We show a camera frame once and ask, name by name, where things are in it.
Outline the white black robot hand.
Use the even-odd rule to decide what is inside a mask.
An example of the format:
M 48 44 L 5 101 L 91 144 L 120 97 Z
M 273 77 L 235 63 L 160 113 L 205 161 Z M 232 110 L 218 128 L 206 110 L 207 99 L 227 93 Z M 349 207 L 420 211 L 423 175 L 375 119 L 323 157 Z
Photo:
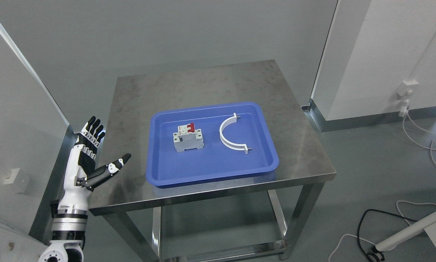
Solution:
M 88 211 L 88 197 L 95 188 L 116 176 L 131 158 L 130 153 L 96 168 L 96 156 L 106 132 L 100 119 L 92 116 L 83 126 L 68 159 L 58 213 L 82 214 Z

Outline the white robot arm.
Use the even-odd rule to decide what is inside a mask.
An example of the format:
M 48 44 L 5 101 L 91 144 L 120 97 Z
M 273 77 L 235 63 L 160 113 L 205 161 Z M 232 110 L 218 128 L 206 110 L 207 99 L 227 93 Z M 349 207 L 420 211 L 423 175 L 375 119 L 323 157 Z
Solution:
M 53 218 L 49 247 L 39 262 L 83 262 L 83 246 L 88 222 L 87 211 L 58 210 Z

